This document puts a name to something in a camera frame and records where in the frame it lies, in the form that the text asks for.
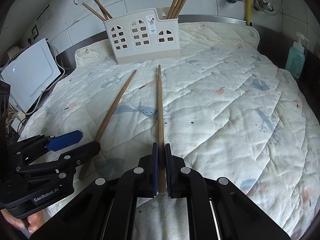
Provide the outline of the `person left hand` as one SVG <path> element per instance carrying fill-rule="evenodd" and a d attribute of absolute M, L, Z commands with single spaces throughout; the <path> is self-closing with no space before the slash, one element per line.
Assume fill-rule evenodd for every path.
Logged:
<path fill-rule="evenodd" d="M 18 230 L 25 229 L 25 223 L 22 220 L 13 217 L 6 209 L 1 210 L 1 213 L 4 219 L 13 227 Z M 29 223 L 28 231 L 29 233 L 33 234 L 45 223 L 43 212 L 39 211 L 35 214 L 30 215 L 29 217 L 27 217 L 27 222 Z"/>

